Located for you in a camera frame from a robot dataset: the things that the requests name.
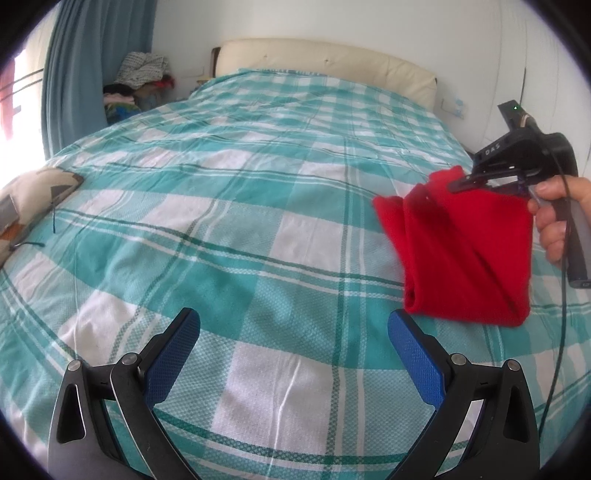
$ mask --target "pile of clothes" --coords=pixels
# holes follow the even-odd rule
[[[103,87],[107,123],[112,125],[163,104],[163,93],[174,88],[168,59],[133,51],[121,63],[115,83]]]

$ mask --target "black cable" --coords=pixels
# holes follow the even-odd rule
[[[542,432],[544,431],[546,417],[548,416],[548,411],[549,411],[550,405],[552,403],[552,398],[554,397],[554,390],[556,389],[556,382],[558,381],[558,374],[560,373],[560,366],[562,364],[562,357],[564,354],[564,344],[566,343],[566,307],[567,307],[567,302],[566,302],[566,267],[567,267],[567,255],[568,255],[568,238],[569,238],[570,229],[572,226],[572,216],[570,214],[571,196],[570,196],[570,190],[569,190],[569,183],[566,181],[566,176],[564,175],[564,171],[562,170],[562,166],[560,165],[560,162],[558,161],[558,158],[556,158],[556,155],[554,154],[552,149],[548,148],[548,146],[545,144],[545,141],[544,141],[543,137],[541,136],[541,134],[538,134],[538,139],[541,141],[542,145],[545,146],[546,150],[548,150],[550,152],[552,159],[556,163],[556,167],[558,168],[558,173],[564,183],[564,192],[566,194],[565,201],[566,201],[566,205],[567,205],[567,207],[565,208],[565,211],[566,211],[566,234],[564,236],[564,251],[562,254],[562,261],[561,261],[562,274],[561,274],[561,279],[560,279],[561,296],[562,296],[562,325],[561,325],[561,329],[560,329],[560,345],[558,347],[558,358],[556,359],[556,367],[554,369],[554,377],[552,378],[552,384],[550,385],[550,392],[548,393],[548,399],[546,400],[546,404],[544,406],[544,411],[542,412],[542,417],[540,419],[540,428],[538,429],[538,438],[541,443]]]
[[[29,78],[31,75],[35,75],[36,73],[41,73],[42,71],[43,71],[43,69],[35,70],[34,72],[27,73],[26,75],[23,75],[22,77],[20,77],[19,79],[16,79],[13,82],[7,83],[6,85],[3,85],[2,88],[0,88],[0,92],[7,89],[11,85],[14,85],[15,83],[18,83],[26,78]]]
[[[39,83],[39,82],[42,82],[42,81],[43,81],[43,79],[39,79],[39,80],[35,80],[34,82],[28,83],[23,88],[19,88],[18,90],[15,90],[14,92],[9,93],[8,95],[6,95],[6,97],[0,98],[0,103],[2,103],[7,98],[10,98],[11,96],[16,95],[18,92],[22,92],[25,88],[29,88],[30,86],[35,85],[36,83]]]

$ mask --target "wall socket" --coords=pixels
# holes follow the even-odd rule
[[[466,106],[464,105],[464,101],[458,97],[455,97],[453,100],[445,97],[441,99],[441,110],[458,118],[464,118],[465,109]]]

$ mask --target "white wall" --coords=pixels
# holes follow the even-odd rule
[[[526,4],[501,0],[501,58],[495,101],[481,147],[508,131],[496,105],[519,101],[543,132],[562,132],[573,146],[579,174],[591,176],[591,89],[578,65]]]
[[[435,113],[471,150],[506,132],[496,105],[519,100],[527,65],[524,107],[541,115],[543,130],[562,129],[584,168],[591,127],[586,118],[574,119],[581,105],[591,111],[589,88],[560,42],[519,0],[158,0],[152,49],[170,58],[179,96],[202,69],[207,73],[213,47],[245,37],[350,44],[429,69],[438,79]],[[466,105],[464,119],[439,108],[444,97],[456,96]],[[567,105],[578,106],[576,115],[567,114]]]

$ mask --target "metal screw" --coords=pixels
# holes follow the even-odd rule
[[[455,365],[466,365],[466,357],[463,356],[461,353],[454,353],[452,355],[452,362]]]
[[[72,360],[68,364],[68,370],[70,372],[75,372],[76,370],[78,370],[80,368],[81,365],[82,365],[82,362],[80,362],[80,360]]]
[[[121,359],[121,363],[124,365],[133,365],[138,360],[137,353],[126,353]]]
[[[517,360],[507,360],[507,366],[509,367],[509,370],[513,370],[514,372],[521,370],[521,365]]]

